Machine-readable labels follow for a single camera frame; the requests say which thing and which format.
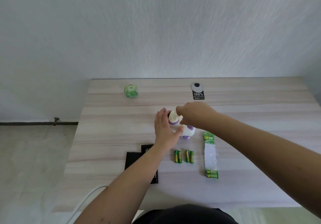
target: purple toy part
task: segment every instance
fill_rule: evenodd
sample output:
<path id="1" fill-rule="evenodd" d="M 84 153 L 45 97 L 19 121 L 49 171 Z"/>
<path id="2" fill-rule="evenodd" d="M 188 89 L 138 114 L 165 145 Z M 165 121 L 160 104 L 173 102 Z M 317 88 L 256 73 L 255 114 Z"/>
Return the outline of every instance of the purple toy part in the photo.
<path id="1" fill-rule="evenodd" d="M 170 121 L 168 121 L 171 125 L 175 125 L 179 122 L 179 120 L 177 122 L 171 123 Z"/>

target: black baseboard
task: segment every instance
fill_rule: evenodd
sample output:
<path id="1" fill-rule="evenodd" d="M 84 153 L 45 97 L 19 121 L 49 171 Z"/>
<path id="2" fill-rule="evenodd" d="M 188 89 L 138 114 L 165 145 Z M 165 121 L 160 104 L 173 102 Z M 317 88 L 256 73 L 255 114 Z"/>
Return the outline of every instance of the black baseboard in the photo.
<path id="1" fill-rule="evenodd" d="M 31 125 L 53 125 L 54 122 L 13 122 L 13 123 L 0 123 L 0 126 L 31 126 Z M 78 122 L 56 122 L 56 125 L 78 125 Z"/>

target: light wood tabletop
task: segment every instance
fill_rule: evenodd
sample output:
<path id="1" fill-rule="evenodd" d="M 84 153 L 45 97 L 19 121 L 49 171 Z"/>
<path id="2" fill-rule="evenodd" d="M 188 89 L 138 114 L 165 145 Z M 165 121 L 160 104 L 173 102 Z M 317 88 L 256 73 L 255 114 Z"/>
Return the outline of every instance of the light wood tabletop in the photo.
<path id="1" fill-rule="evenodd" d="M 141 145 L 154 143 L 156 112 L 193 101 L 193 82 L 203 85 L 203 101 L 216 111 L 321 153 L 321 108 L 298 77 L 92 80 L 54 211 L 73 210 L 91 189 L 110 184 L 123 172 L 126 152 L 140 152 Z M 137 85 L 137 98 L 125 96 L 129 84 Z M 219 179 L 206 178 L 203 132 L 197 129 L 190 139 L 179 139 L 175 149 L 193 150 L 195 164 L 175 164 L 169 152 L 158 169 L 159 183 L 150 185 L 140 210 L 183 203 L 215 208 L 298 206 L 218 137 Z"/>

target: person's left hand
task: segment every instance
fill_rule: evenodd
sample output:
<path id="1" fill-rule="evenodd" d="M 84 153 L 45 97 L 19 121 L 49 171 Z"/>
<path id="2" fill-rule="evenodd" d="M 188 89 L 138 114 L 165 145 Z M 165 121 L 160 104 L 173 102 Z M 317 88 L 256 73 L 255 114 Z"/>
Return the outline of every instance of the person's left hand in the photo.
<path id="1" fill-rule="evenodd" d="M 165 150 L 170 150 L 176 145 L 185 127 L 181 126 L 173 133 L 168 122 L 168 114 L 170 112 L 163 108 L 155 116 L 155 145 Z"/>

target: person's left arm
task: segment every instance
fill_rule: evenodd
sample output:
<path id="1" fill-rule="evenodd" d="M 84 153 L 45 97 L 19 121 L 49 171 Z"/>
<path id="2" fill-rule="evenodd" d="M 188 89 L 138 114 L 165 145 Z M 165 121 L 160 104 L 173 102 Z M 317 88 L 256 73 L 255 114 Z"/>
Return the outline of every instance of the person's left arm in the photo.
<path id="1" fill-rule="evenodd" d="M 155 116 L 153 147 L 120 174 L 80 214 L 75 224 L 131 223 L 160 162 L 173 148 L 184 127 L 171 131 L 165 108 Z"/>

